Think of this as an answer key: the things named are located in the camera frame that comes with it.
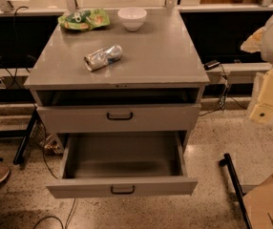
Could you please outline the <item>cardboard box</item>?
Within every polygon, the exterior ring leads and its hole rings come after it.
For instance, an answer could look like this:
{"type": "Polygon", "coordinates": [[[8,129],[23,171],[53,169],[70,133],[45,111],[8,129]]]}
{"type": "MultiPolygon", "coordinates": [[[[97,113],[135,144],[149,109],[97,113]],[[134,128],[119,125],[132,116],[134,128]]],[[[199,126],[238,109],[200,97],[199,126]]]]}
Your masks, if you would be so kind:
{"type": "Polygon", "coordinates": [[[252,229],[273,229],[273,174],[243,197],[252,229]]]}

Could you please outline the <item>crushed silver can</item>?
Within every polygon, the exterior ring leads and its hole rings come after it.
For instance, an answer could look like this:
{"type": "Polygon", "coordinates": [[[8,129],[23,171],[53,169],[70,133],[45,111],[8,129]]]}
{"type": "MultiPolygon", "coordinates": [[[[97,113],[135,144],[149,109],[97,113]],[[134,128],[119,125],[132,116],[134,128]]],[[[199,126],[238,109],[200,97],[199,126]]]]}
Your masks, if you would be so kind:
{"type": "Polygon", "coordinates": [[[122,48],[118,44],[114,44],[86,55],[84,57],[85,66],[90,72],[94,72],[115,63],[122,54],[122,48]]]}

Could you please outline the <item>black metal stand leg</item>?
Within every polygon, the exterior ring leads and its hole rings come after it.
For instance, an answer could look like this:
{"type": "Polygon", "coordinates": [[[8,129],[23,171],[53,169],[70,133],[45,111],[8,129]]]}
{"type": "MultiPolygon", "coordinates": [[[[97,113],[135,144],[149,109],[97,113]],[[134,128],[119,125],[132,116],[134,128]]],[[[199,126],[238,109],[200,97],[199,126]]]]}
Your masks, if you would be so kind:
{"type": "Polygon", "coordinates": [[[245,222],[246,228],[253,229],[250,219],[249,219],[249,216],[247,215],[246,208],[243,203],[243,192],[242,192],[241,184],[240,184],[239,178],[237,176],[231,156],[228,153],[225,153],[223,155],[223,159],[221,159],[219,161],[219,165],[220,165],[220,167],[224,167],[224,166],[227,167],[232,185],[235,190],[235,195],[236,195],[238,203],[240,205],[241,214],[242,214],[243,220],[245,222]]]}

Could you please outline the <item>white bowl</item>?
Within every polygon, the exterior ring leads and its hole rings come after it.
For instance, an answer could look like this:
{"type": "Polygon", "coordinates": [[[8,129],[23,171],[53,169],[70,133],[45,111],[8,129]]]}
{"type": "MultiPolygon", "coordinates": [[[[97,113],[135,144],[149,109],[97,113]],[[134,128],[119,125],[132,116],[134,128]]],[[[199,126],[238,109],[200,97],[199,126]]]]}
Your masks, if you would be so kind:
{"type": "Polygon", "coordinates": [[[117,16],[126,30],[137,31],[145,23],[147,10],[139,7],[127,7],[120,9],[117,16]]]}

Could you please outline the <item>black power adapter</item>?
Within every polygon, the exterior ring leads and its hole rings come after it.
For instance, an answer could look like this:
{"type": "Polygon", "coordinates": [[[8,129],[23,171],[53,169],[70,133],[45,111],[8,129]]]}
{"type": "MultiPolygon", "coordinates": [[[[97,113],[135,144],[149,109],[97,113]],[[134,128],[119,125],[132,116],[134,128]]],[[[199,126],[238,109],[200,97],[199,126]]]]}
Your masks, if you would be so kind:
{"type": "Polygon", "coordinates": [[[217,68],[220,65],[220,62],[217,60],[212,60],[204,64],[204,69],[210,71],[217,68]]]}

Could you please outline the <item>black table leg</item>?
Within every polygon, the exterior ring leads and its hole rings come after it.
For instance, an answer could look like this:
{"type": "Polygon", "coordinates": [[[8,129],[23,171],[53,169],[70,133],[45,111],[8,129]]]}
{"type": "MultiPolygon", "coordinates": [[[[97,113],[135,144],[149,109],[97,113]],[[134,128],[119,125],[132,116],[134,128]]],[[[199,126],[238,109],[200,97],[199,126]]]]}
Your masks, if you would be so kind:
{"type": "Polygon", "coordinates": [[[33,129],[33,126],[35,124],[37,120],[37,111],[33,111],[32,115],[31,115],[31,119],[30,119],[30,122],[27,126],[27,129],[23,135],[23,138],[20,142],[20,145],[16,151],[16,154],[15,154],[15,157],[14,157],[14,160],[13,160],[13,164],[14,165],[19,165],[19,164],[22,164],[24,162],[24,158],[23,158],[23,154],[24,154],[24,151],[27,147],[27,144],[28,144],[28,141],[30,139],[30,136],[31,136],[31,133],[32,133],[32,129],[33,129]]]}

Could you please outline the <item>green chip bag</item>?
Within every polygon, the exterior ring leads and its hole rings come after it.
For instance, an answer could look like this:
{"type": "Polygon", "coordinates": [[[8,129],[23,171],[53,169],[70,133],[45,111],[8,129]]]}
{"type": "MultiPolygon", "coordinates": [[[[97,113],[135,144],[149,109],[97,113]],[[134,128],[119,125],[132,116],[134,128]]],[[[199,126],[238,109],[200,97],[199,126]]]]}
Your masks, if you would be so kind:
{"type": "Polygon", "coordinates": [[[58,24],[67,30],[92,31],[110,25],[110,18],[104,9],[81,10],[57,18],[58,24]]]}

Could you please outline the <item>grey drawer cabinet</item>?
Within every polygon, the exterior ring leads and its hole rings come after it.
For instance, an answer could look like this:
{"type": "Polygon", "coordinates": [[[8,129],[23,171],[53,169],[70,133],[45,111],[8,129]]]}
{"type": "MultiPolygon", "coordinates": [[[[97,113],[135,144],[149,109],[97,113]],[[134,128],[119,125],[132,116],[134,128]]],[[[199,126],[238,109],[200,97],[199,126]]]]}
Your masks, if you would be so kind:
{"type": "MultiPolygon", "coordinates": [[[[145,24],[126,31],[112,13],[105,30],[70,32],[56,28],[25,85],[39,107],[200,104],[208,82],[179,13],[152,10],[145,24]],[[90,72],[84,57],[118,44],[115,63],[90,72]]],[[[175,132],[184,148],[190,131],[175,132]]],[[[65,150],[70,135],[51,133],[65,150]]]]}

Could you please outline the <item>grey drawer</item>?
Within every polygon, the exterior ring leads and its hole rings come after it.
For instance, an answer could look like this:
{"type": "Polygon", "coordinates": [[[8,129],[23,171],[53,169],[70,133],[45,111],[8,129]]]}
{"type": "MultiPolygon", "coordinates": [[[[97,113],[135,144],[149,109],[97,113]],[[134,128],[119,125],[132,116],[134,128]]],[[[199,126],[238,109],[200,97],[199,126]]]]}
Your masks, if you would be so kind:
{"type": "Polygon", "coordinates": [[[110,198],[191,195],[197,184],[177,133],[96,133],[68,137],[47,188],[55,198],[110,198]]]}
{"type": "Polygon", "coordinates": [[[200,105],[52,106],[37,111],[51,133],[190,131],[200,105]]]}

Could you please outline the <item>grey top drawer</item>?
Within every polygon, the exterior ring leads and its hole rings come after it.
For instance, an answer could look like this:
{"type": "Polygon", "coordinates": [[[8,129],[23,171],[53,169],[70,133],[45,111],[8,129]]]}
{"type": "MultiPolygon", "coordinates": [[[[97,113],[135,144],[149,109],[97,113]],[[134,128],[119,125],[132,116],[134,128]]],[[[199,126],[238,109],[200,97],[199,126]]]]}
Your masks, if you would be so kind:
{"type": "Polygon", "coordinates": [[[200,105],[52,106],[37,111],[51,133],[190,131],[200,105]]]}

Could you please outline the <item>brown shoe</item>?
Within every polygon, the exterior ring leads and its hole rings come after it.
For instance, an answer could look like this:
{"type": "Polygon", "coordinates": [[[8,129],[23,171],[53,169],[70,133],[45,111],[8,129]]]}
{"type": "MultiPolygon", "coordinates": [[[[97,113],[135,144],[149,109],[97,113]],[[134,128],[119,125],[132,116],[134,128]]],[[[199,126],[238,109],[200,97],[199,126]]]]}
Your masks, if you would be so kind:
{"type": "Polygon", "coordinates": [[[7,164],[0,163],[0,183],[9,176],[10,171],[11,169],[7,164]]]}

